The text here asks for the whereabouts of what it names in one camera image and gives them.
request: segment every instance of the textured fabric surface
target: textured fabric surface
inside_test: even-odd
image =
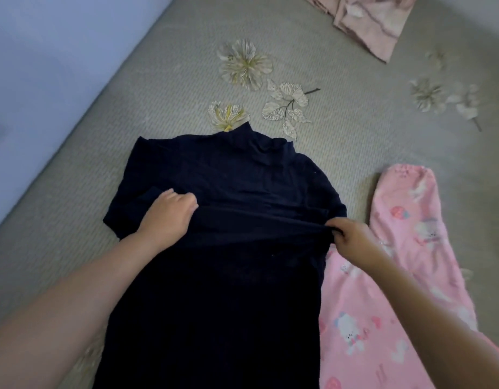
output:
[[[327,177],[249,123],[140,138],[104,223],[127,237],[169,188],[199,208],[112,312],[93,388],[317,388],[324,224],[346,215]]]
[[[386,170],[372,200],[370,229],[437,303],[485,338],[447,237],[431,169],[397,164]],[[334,247],[327,255],[319,326],[321,388],[434,387],[380,288]]]
[[[260,117],[264,91],[219,77],[217,46],[249,38],[272,57],[270,78],[321,88],[294,146],[328,176],[349,217],[366,219],[388,165],[433,169],[457,260],[474,272],[479,329],[499,346],[499,39],[418,0],[384,65],[330,23],[305,0],[174,0],[1,225],[0,322],[117,241],[102,218],[140,135],[210,134],[208,106],[222,100],[244,105],[255,130],[283,136]],[[484,132],[452,109],[414,108],[408,81],[435,73],[424,54],[436,43],[452,56],[442,80],[480,85]],[[62,387],[89,385],[100,342]]]

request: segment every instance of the garment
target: garment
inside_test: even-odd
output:
[[[388,255],[435,301],[477,332],[473,302],[447,239],[430,169],[389,168],[377,184],[370,228]],[[328,254],[321,292],[321,388],[434,387],[379,287],[335,248]]]
[[[94,387],[318,387],[323,224],[346,215],[327,177],[248,123],[140,138],[104,222],[135,232],[170,187],[199,208],[111,314]]]
[[[388,62],[416,0],[307,0],[333,24]]]

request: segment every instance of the pink garment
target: pink garment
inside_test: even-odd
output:
[[[478,330],[430,169],[389,168],[374,194],[370,228],[388,255],[435,300]],[[334,246],[321,287],[319,327],[320,388],[434,388],[379,287]]]
[[[388,62],[416,0],[307,0],[334,25]]]

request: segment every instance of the hand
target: hand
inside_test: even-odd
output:
[[[328,220],[325,225],[341,229],[343,234],[332,231],[337,252],[354,266],[369,273],[384,260],[389,260],[389,256],[366,224],[336,217]]]
[[[152,203],[136,233],[146,242],[153,243],[159,254],[185,235],[198,207],[194,194],[181,195],[173,189],[166,190]]]

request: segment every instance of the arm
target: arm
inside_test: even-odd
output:
[[[326,225],[342,231],[334,231],[337,251],[381,288],[437,389],[499,389],[497,351],[434,303],[365,224],[333,218]]]
[[[56,387],[136,275],[187,231],[193,194],[159,196],[138,231],[0,327],[0,388]]]

